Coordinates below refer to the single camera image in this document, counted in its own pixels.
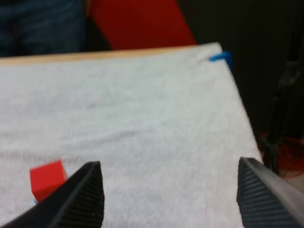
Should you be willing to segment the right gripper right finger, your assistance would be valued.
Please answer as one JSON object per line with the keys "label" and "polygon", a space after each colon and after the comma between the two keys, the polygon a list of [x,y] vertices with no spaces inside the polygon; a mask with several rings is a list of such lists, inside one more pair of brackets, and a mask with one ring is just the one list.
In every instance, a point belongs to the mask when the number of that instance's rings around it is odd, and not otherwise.
{"label": "right gripper right finger", "polygon": [[237,203],[246,228],[303,228],[304,194],[254,158],[238,163]]}

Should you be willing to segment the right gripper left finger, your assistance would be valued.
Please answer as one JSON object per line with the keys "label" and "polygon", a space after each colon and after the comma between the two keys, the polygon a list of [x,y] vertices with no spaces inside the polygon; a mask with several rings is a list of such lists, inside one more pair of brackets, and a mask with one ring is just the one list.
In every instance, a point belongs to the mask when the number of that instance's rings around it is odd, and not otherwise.
{"label": "right gripper left finger", "polygon": [[100,228],[105,195],[99,161],[85,163],[61,187],[5,228]]}

